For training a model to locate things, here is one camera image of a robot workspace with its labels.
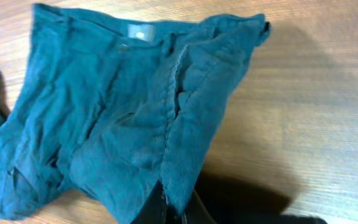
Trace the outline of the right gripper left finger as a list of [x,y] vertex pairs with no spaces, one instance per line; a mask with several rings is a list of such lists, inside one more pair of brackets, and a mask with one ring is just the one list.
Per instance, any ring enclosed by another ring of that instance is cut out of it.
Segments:
[[149,197],[131,224],[165,224],[167,201],[161,181],[154,185]]

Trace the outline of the dark blue shorts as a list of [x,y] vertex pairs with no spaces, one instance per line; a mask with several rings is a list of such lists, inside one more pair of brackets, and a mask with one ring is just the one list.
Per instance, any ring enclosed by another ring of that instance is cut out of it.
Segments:
[[0,126],[0,219],[77,189],[120,223],[159,180],[185,210],[263,14],[142,22],[35,4],[24,85]]

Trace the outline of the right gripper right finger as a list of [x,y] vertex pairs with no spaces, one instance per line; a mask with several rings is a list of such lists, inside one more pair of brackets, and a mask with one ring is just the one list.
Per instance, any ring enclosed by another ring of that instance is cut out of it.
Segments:
[[217,224],[195,190],[183,212],[183,224]]

